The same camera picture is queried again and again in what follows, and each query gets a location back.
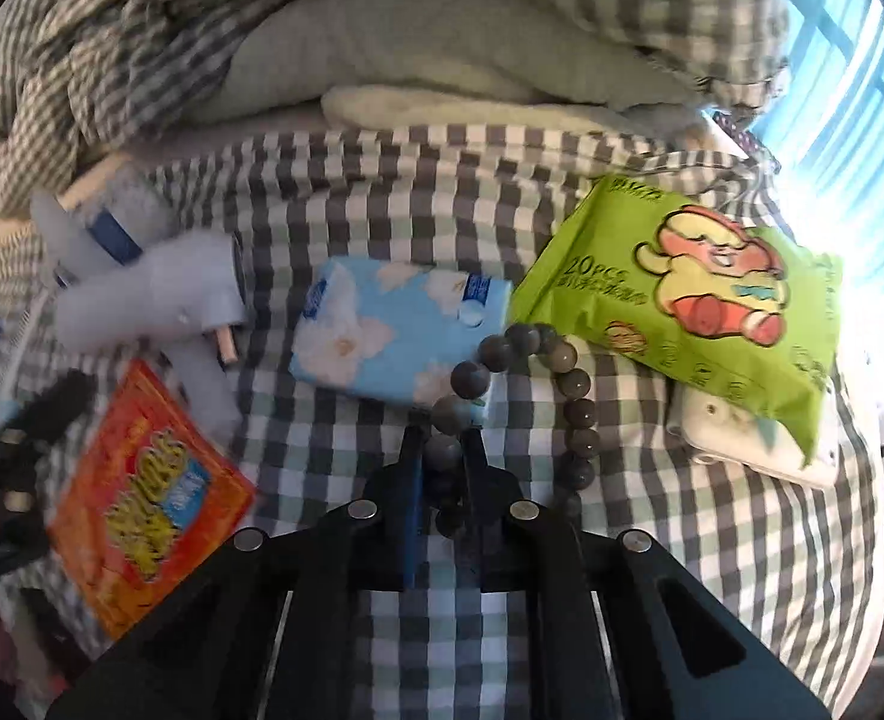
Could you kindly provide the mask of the white curved tube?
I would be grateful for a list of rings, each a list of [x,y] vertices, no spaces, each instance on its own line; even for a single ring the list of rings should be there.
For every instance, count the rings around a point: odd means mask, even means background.
[[[62,208],[55,195],[33,193],[30,215],[43,238],[53,278],[62,288],[76,286],[115,268],[113,257],[76,216]]]

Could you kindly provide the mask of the clear plastic bottle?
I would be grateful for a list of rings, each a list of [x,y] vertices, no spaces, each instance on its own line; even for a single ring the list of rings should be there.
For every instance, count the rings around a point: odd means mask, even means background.
[[[131,265],[175,236],[175,213],[144,172],[123,164],[82,204],[80,217],[94,243],[116,265]]]

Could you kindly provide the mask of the orange red snack packet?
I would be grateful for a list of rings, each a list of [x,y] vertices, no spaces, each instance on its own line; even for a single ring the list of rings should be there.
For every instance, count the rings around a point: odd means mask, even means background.
[[[253,484],[136,359],[49,536],[103,632],[119,639],[235,532],[253,497]]]

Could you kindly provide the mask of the blue pocket tissue pack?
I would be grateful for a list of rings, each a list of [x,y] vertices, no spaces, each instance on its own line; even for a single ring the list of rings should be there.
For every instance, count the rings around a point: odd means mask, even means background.
[[[479,273],[332,257],[293,330],[300,382],[427,411],[451,371],[507,327],[512,284]]]

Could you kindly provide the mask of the white phone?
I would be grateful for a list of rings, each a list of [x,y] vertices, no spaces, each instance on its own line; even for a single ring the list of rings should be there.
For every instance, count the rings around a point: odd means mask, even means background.
[[[824,394],[817,449],[810,460],[803,457],[780,422],[751,415],[686,385],[675,387],[666,426],[702,465],[741,465],[760,475],[821,491],[832,488],[839,476],[842,426],[832,385]]]

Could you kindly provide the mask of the green wet wipes pack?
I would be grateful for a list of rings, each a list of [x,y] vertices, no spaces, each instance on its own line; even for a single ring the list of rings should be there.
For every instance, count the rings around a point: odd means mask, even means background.
[[[510,304],[780,422],[816,450],[839,344],[842,263],[769,226],[625,176],[600,179]]]

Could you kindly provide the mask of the gingham duvet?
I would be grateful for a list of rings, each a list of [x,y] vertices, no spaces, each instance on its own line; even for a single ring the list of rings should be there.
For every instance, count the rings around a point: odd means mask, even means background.
[[[295,0],[4,0],[0,222],[83,160],[160,137],[224,82],[241,41]],[[754,114],[789,63],[789,0],[531,0]]]

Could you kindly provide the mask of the gingham bed sheet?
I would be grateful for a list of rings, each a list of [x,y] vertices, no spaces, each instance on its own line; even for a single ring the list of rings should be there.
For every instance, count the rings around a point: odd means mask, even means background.
[[[290,335],[332,255],[440,265],[519,280],[604,172],[774,226],[761,172],[728,154],[522,127],[266,133],[147,171],[186,227],[240,244],[251,320],[232,383],[243,415],[230,457],[256,488],[251,522],[308,527],[357,496],[398,454],[406,418],[290,377]],[[850,704],[884,608],[884,481],[878,433],[835,397],[840,472],[810,491],[743,468],[697,465],[666,431],[663,377],[580,348],[600,408],[603,455],[583,498],[590,532],[642,528],[697,575],[828,709]],[[432,536],[421,585],[360,605],[357,718],[522,718],[525,605],[485,595]]]

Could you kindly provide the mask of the dotted dark pouch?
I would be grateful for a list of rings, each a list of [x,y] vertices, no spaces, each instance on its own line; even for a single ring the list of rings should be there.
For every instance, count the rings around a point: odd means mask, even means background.
[[[720,128],[721,133],[759,164],[765,164],[774,174],[782,172],[782,164],[751,130],[746,130],[725,110],[715,109],[710,114],[712,122]]]

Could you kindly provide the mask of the grey green pillow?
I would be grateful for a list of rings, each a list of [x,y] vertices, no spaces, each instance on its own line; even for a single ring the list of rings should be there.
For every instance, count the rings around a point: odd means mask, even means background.
[[[531,0],[295,0],[241,41],[224,82],[190,117],[230,121],[365,85],[616,112],[699,102],[636,50]]]

